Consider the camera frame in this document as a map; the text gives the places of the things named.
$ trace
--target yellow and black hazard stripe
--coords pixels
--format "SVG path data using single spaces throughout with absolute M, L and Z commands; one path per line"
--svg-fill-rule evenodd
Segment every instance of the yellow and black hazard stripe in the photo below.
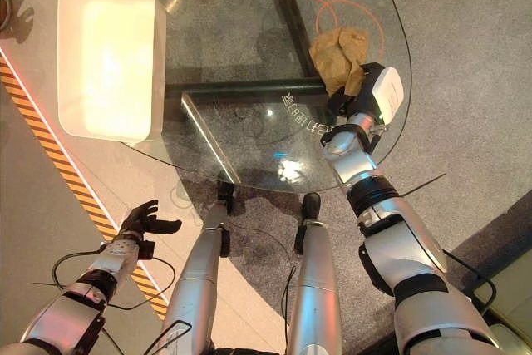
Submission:
M 87 212 L 89 218 L 100 231 L 103 238 L 105 240 L 112 240 L 116 235 L 116 228 L 110 221 L 110 217 L 103 210 L 101 202 L 82 177 L 81 172 L 77 169 L 71 157 L 68 156 L 60 141 L 53 134 L 46 119 L 38 110 L 37 105 L 31 100 L 26 88 L 19 81 L 17 74 L 1 54 L 0 81 L 2 81 L 7 93 L 11 96 L 33 134 L 41 143 L 43 150 L 47 153 L 54 166 L 56 166 L 81 207 Z M 145 295 L 146 299 L 158 293 L 154 282 L 150 280 L 148 274 L 141 266 L 136 267 L 131 277 L 135 280 L 139 290 Z M 166 301 L 160 295 L 157 295 L 150 300 L 150 304 L 157 315 L 161 319 L 164 319 L 168 309 Z

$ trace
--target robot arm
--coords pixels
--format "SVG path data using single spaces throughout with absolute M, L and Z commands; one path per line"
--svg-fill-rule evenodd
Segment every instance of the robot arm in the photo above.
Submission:
M 401 353 L 501 354 L 470 300 L 446 280 L 446 258 L 419 215 L 371 157 L 382 124 L 403 99 L 394 68 L 373 63 L 358 98 L 334 95 L 329 108 L 347 117 L 322 138 L 323 153 L 365 237 L 359 256 L 373 285 L 395 298 Z
M 88 270 L 66 286 L 30 323 L 20 343 L 0 348 L 2 355 L 87 354 L 98 339 L 103 312 L 138 259 L 153 257 L 154 243 L 144 233 L 176 232 L 180 221 L 157 220 L 156 200 L 133 209 L 118 235 Z

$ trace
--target crumpled paper bag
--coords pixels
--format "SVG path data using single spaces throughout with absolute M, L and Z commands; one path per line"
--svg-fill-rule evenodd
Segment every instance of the crumpled paper bag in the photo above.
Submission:
M 340 27 L 320 34 L 310 47 L 310 57 L 327 93 L 332 96 L 345 87 L 344 93 L 357 96 L 360 91 L 368 47 L 367 31 Z

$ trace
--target white plastic bin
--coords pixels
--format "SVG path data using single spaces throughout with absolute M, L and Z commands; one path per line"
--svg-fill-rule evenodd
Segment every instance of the white plastic bin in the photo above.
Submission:
M 156 0 L 59 0 L 62 128 L 130 143 L 160 134 L 165 34 L 165 12 Z

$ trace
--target glass table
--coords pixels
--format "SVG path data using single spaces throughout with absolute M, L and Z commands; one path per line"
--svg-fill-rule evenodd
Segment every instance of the glass table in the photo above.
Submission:
M 308 55 L 340 26 L 369 32 L 368 62 L 394 66 L 405 101 L 377 149 L 398 140 L 410 96 L 405 38 L 392 0 L 158 0 L 166 10 L 160 138 L 131 148 L 196 174 L 304 193 L 337 185 L 320 136 L 341 121 Z

